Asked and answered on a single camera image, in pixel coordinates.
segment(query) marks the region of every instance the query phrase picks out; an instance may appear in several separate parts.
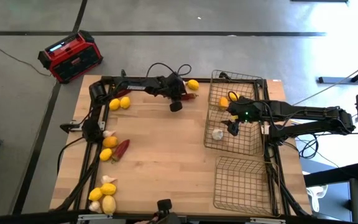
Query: wooden tabletop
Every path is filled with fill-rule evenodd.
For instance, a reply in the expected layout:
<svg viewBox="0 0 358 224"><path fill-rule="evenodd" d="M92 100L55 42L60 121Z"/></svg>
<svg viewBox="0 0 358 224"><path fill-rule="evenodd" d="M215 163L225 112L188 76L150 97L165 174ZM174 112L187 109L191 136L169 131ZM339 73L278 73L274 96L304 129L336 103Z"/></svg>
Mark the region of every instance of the wooden tabletop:
<svg viewBox="0 0 358 224"><path fill-rule="evenodd" d="M88 87L100 78L84 77L73 119L82 120L88 113ZM271 100L285 101L280 80L268 80L267 84ZM128 110L109 112L106 129L115 130L119 142L131 140L118 163L101 162L98 169L98 187L103 175L118 178L114 194L117 213L153 213L157 211L158 200L170 198L172 211L182 215L246 215L214 207L215 160L218 156L263 159L204 147L208 92L209 83L200 83L199 97L183 102L183 109L172 113L170 100L133 91L128 94L131 99ZM80 136L81 132L70 133L67 142ZM50 208L59 206L77 184L85 147L83 140L65 150ZM311 213L298 153L284 145L280 155L287 188L303 209ZM88 198L87 192L83 191L81 208Z"/></svg>

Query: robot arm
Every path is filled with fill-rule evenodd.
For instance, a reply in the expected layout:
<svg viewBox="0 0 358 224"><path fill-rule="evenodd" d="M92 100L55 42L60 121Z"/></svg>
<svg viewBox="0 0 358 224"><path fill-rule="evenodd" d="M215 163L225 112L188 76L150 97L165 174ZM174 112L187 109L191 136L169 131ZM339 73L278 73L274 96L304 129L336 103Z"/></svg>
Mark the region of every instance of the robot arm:
<svg viewBox="0 0 358 224"><path fill-rule="evenodd" d="M114 91L109 95L104 88L107 84L115 86ZM104 105L122 91L144 91L153 96L161 95L170 98L172 112L181 110L182 98L189 97L183 79L176 73L171 73L168 77L146 77L139 80L139 78L126 77L125 71L121 70L120 77L104 77L89 86L89 94L94 105Z"/></svg>
<svg viewBox="0 0 358 224"><path fill-rule="evenodd" d="M239 124L245 122L270 121L268 142L281 143L287 138L302 134L330 132L347 135L356 127L351 115L340 107L317 108L307 106L291 106L286 102L275 100L254 101L240 96L232 101L226 109L233 118L232 121L221 121L227 125L227 131L233 136L239 132ZM287 121L291 118L315 120L314 122L295 126L276 125L276 121Z"/></svg>

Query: red radio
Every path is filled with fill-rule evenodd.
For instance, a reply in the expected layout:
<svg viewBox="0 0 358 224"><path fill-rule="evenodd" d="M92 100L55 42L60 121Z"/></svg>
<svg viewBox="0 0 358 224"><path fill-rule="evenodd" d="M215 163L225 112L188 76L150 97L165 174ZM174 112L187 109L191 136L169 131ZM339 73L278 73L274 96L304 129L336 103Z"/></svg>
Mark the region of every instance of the red radio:
<svg viewBox="0 0 358 224"><path fill-rule="evenodd" d="M80 30L40 51L38 60L64 84L100 64L103 57L90 33Z"/></svg>

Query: red pepper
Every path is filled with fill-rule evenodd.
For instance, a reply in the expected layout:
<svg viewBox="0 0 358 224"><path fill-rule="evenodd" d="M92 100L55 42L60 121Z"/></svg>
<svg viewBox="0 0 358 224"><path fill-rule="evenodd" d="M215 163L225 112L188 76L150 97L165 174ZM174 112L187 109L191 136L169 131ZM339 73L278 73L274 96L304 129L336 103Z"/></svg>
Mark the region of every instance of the red pepper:
<svg viewBox="0 0 358 224"><path fill-rule="evenodd" d="M127 148L129 146L129 139L123 141L117 146L117 149L114 151L114 154L112 155L112 162L118 162L121 157L124 155L124 153L127 151Z"/></svg>
<svg viewBox="0 0 358 224"><path fill-rule="evenodd" d="M198 95L196 93L187 93L181 96L182 100L195 99Z"/></svg>

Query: lemon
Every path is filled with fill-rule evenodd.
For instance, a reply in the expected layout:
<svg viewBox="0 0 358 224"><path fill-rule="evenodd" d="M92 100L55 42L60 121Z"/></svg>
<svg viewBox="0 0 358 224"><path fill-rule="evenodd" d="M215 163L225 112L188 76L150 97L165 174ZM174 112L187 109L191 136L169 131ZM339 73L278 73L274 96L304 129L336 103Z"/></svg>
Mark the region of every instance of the lemon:
<svg viewBox="0 0 358 224"><path fill-rule="evenodd" d="M103 149L100 152L99 158L101 161L108 161L111 158L112 150L111 149Z"/></svg>
<svg viewBox="0 0 358 224"><path fill-rule="evenodd" d="M219 100L219 107L223 110L225 110L229 106L229 101L226 99L226 97L221 97Z"/></svg>
<svg viewBox="0 0 358 224"><path fill-rule="evenodd" d="M118 99L113 99L112 101L110 101L110 104L109 104L109 108L110 110L116 110L119 108L119 100Z"/></svg>
<svg viewBox="0 0 358 224"><path fill-rule="evenodd" d="M104 196L102 201L102 207L104 214L112 215L116 211L115 199L110 195Z"/></svg>
<svg viewBox="0 0 358 224"><path fill-rule="evenodd" d="M116 147L117 145L118 145L118 139L115 136L110 136L103 139L104 147L112 148L112 147Z"/></svg>
<svg viewBox="0 0 358 224"><path fill-rule="evenodd" d="M99 200L102 196L103 196L103 194L102 194L100 187L96 187L95 189L93 189L91 191L91 193L89 193L88 199L95 202L95 201Z"/></svg>
<svg viewBox="0 0 358 224"><path fill-rule="evenodd" d="M114 193L116 193L116 190L117 190L117 187L111 183L105 183L100 188L100 191L104 195L113 195Z"/></svg>
<svg viewBox="0 0 358 224"><path fill-rule="evenodd" d="M187 86L191 89L191 90L198 90L198 87L200 87L200 84L198 84L198 81L196 80L189 80L187 82Z"/></svg>
<svg viewBox="0 0 358 224"><path fill-rule="evenodd" d="M237 101L237 99L239 98L239 95L236 92L230 92L229 97L232 101Z"/></svg>
<svg viewBox="0 0 358 224"><path fill-rule="evenodd" d="M131 105L131 100L128 96L122 97L120 105L123 109L128 109L128 107Z"/></svg>

